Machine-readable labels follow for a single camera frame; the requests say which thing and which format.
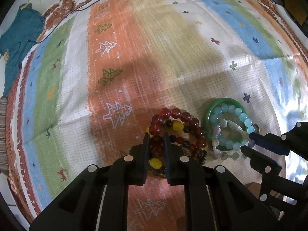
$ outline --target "yellow bead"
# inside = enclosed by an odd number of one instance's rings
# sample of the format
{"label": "yellow bead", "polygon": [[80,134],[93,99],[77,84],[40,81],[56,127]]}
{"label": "yellow bead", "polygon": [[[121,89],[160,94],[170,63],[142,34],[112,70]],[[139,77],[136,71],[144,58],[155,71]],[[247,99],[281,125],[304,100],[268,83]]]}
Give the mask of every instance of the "yellow bead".
{"label": "yellow bead", "polygon": [[183,123],[176,121],[173,123],[172,128],[174,131],[180,132],[180,131],[183,131],[184,125]]}
{"label": "yellow bead", "polygon": [[152,159],[149,161],[149,163],[150,163],[150,166],[151,166],[152,168],[154,168],[154,169],[160,169],[161,166],[163,165],[163,163],[162,163],[159,159],[157,159],[157,158],[152,158]]}
{"label": "yellow bead", "polygon": [[149,133],[150,134],[150,132],[149,132],[149,127],[147,127],[147,129],[145,130],[145,132],[144,132],[144,134],[145,133]]}

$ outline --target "green cross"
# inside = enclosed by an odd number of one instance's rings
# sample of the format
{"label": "green cross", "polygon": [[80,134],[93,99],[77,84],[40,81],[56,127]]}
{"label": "green cross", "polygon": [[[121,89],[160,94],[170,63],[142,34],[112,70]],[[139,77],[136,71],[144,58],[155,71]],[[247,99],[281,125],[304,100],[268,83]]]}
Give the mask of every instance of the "green cross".
{"label": "green cross", "polygon": [[236,63],[234,63],[234,61],[232,61],[232,64],[230,65],[230,68],[231,68],[232,70],[235,70],[235,67],[236,67]]}

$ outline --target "red reindeer print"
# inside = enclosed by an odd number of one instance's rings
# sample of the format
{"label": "red reindeer print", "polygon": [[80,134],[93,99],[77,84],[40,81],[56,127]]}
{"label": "red reindeer print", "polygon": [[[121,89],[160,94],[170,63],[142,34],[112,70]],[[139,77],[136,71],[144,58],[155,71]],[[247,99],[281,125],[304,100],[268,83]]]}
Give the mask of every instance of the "red reindeer print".
{"label": "red reindeer print", "polygon": [[66,180],[66,176],[64,175],[64,172],[67,172],[67,169],[61,168],[61,170],[59,172],[57,172],[58,175],[61,175],[61,179],[62,181]]}

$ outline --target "white circular joint cap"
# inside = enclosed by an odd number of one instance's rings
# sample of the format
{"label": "white circular joint cap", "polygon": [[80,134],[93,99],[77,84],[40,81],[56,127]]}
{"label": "white circular joint cap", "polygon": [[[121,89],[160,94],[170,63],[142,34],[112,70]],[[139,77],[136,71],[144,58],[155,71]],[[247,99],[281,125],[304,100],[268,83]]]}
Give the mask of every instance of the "white circular joint cap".
{"label": "white circular joint cap", "polygon": [[263,194],[260,196],[260,201],[265,201],[267,199],[267,195]]}
{"label": "white circular joint cap", "polygon": [[127,161],[127,162],[132,161],[133,159],[134,157],[130,155],[124,157],[124,161]]}
{"label": "white circular joint cap", "polygon": [[224,173],[224,172],[226,172],[226,169],[225,169],[223,166],[218,166],[218,167],[216,167],[216,170],[217,170],[217,172],[219,172],[219,173]]}
{"label": "white circular joint cap", "polygon": [[266,173],[269,173],[269,172],[271,171],[271,167],[270,167],[270,166],[265,167],[264,171],[265,171]]}
{"label": "white circular joint cap", "polygon": [[187,156],[182,156],[182,157],[180,157],[180,161],[182,161],[182,162],[188,162],[188,161],[189,161],[189,157],[187,157]]}
{"label": "white circular joint cap", "polygon": [[96,171],[97,170],[97,167],[95,166],[95,165],[90,165],[89,167],[88,167],[88,171],[89,172],[94,172],[94,171]]}

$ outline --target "teal garment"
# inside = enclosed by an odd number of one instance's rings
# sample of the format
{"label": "teal garment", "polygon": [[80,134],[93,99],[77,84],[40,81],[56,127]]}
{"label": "teal garment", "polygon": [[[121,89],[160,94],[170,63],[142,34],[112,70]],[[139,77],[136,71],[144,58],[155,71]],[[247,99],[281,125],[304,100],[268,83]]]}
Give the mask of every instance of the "teal garment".
{"label": "teal garment", "polygon": [[14,80],[18,76],[21,63],[44,29],[45,18],[32,9],[32,4],[19,7],[9,29],[0,38],[0,54],[8,53],[5,67],[4,96],[8,96]]}

